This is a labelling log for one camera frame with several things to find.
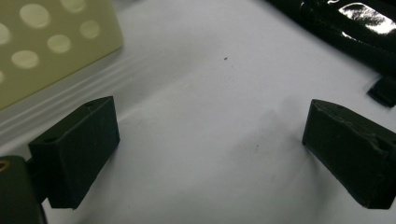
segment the black object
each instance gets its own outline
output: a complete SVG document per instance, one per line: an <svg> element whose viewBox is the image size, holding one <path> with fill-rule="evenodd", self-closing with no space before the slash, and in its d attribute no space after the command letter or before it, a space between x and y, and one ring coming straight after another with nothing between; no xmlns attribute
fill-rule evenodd
<svg viewBox="0 0 396 224"><path fill-rule="evenodd" d="M396 78L383 77L369 90L369 95L379 103L394 107L396 105Z"/></svg>
<svg viewBox="0 0 396 224"><path fill-rule="evenodd" d="M396 195L395 133L343 106L313 100L303 144L358 203L390 208Z"/></svg>
<svg viewBox="0 0 396 224"><path fill-rule="evenodd" d="M114 100L106 97L37 137L28 162L1 157L0 223L47 223L41 207L47 197L54 208L76 209L119 141Z"/></svg>
<svg viewBox="0 0 396 224"><path fill-rule="evenodd" d="M396 78L396 3L391 0L267 0L305 29ZM394 87L384 91L395 91ZM382 105L386 98L370 94Z"/></svg>

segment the white table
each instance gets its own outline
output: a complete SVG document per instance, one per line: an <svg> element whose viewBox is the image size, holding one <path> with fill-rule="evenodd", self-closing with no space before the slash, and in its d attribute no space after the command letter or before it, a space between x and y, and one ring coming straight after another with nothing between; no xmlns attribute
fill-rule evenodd
<svg viewBox="0 0 396 224"><path fill-rule="evenodd" d="M396 131L378 74L262 0L114 0L122 50L0 112L1 155L114 95L120 146L81 206L50 224L394 223L301 144L313 98Z"/></svg>

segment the black block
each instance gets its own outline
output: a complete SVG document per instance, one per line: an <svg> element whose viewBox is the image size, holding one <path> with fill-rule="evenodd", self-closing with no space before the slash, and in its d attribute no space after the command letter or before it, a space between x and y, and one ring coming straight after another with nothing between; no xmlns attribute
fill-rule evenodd
<svg viewBox="0 0 396 224"><path fill-rule="evenodd" d="M22 157L0 157L0 223L47 223Z"/></svg>
<svg viewBox="0 0 396 224"><path fill-rule="evenodd" d="M303 143L367 208L388 209L396 194L396 134L355 112L313 100Z"/></svg>
<svg viewBox="0 0 396 224"><path fill-rule="evenodd" d="M29 144L53 208L76 209L120 141L112 97L82 105Z"/></svg>
<svg viewBox="0 0 396 224"><path fill-rule="evenodd" d="M394 107L396 105L396 78L383 77L379 79L368 94L381 105Z"/></svg>

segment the perforated board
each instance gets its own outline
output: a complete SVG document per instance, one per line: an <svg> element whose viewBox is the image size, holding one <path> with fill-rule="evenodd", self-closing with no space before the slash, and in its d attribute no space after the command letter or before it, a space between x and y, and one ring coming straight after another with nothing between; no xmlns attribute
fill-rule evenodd
<svg viewBox="0 0 396 224"><path fill-rule="evenodd" d="M0 1L0 109L121 45L110 0Z"/></svg>

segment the circular hole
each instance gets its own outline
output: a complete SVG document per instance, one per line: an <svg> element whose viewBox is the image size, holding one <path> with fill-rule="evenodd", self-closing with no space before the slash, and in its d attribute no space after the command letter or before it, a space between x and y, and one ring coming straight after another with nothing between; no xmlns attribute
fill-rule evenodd
<svg viewBox="0 0 396 224"><path fill-rule="evenodd" d="M30 50L21 50L14 53L11 61L23 69L34 68L39 63L38 55Z"/></svg>
<svg viewBox="0 0 396 224"><path fill-rule="evenodd" d="M44 140L45 143L53 143L56 142L56 140L58 140L57 137L51 137L51 138L47 138L46 140Z"/></svg>
<svg viewBox="0 0 396 224"><path fill-rule="evenodd" d="M61 3L69 12L80 12L86 6L85 0L61 0Z"/></svg>
<svg viewBox="0 0 396 224"><path fill-rule="evenodd" d="M6 77L4 76L4 73L0 71L0 83L4 82L4 79L6 79Z"/></svg>
<svg viewBox="0 0 396 224"><path fill-rule="evenodd" d="M8 43L11 40L11 33L8 28L0 23L0 46Z"/></svg>
<svg viewBox="0 0 396 224"><path fill-rule="evenodd" d="M30 27L43 28L50 23L50 14L38 4L29 4L21 8L22 20Z"/></svg>
<svg viewBox="0 0 396 224"><path fill-rule="evenodd" d="M65 53L70 50L72 44L69 37L65 35L54 35L48 41L49 49L55 53Z"/></svg>
<svg viewBox="0 0 396 224"><path fill-rule="evenodd" d="M100 34L100 25L97 21L85 21L79 27L81 34L87 39L94 39Z"/></svg>
<svg viewBox="0 0 396 224"><path fill-rule="evenodd" d="M11 162L9 161L0 161L0 172L5 171L9 165L11 164Z"/></svg>

